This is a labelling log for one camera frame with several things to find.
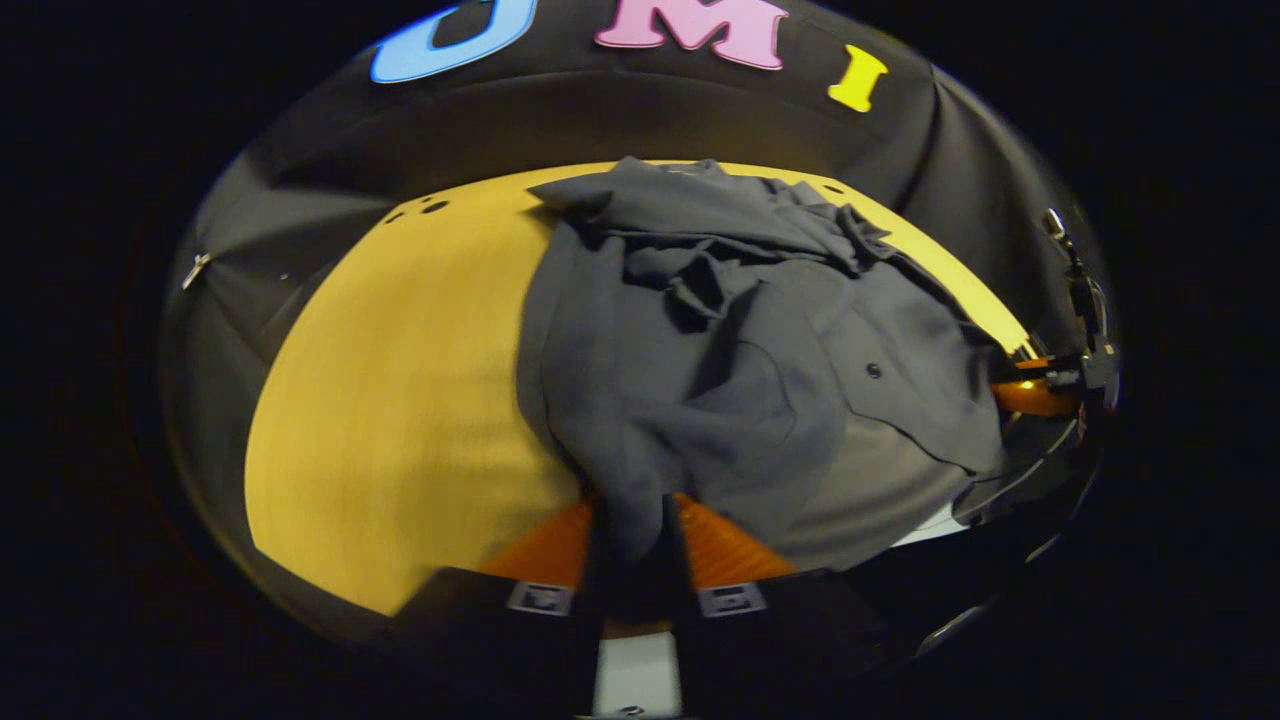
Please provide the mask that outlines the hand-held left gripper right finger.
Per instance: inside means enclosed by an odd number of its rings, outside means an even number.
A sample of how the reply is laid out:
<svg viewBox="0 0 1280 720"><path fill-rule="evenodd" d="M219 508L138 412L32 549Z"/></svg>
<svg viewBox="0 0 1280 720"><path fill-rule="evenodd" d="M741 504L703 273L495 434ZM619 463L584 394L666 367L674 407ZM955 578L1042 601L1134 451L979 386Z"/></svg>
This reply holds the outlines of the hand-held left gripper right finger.
<svg viewBox="0 0 1280 720"><path fill-rule="evenodd" d="M883 618L838 573L803 571L684 493L666 497L687 703L845 703L888 666Z"/></svg>

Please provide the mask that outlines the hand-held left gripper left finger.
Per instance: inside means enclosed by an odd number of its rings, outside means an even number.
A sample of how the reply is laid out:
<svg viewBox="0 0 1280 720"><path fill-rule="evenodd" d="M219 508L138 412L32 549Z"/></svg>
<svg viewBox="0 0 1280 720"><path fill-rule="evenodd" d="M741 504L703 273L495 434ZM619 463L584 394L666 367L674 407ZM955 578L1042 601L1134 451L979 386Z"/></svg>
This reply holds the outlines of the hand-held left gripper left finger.
<svg viewBox="0 0 1280 720"><path fill-rule="evenodd" d="M590 703L607 559L588 497L476 569L434 571L396 614L396 652L488 703Z"/></svg>

